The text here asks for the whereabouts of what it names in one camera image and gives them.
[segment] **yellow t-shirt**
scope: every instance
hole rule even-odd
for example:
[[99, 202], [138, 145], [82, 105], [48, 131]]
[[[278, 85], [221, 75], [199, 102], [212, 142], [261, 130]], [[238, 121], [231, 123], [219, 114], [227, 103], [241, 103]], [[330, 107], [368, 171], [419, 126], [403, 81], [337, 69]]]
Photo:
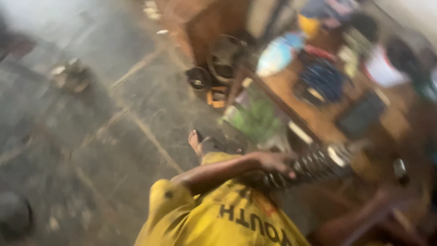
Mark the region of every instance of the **yellow t-shirt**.
[[135, 246], [309, 246], [259, 191], [229, 180], [208, 194], [169, 180], [150, 190], [149, 219]]

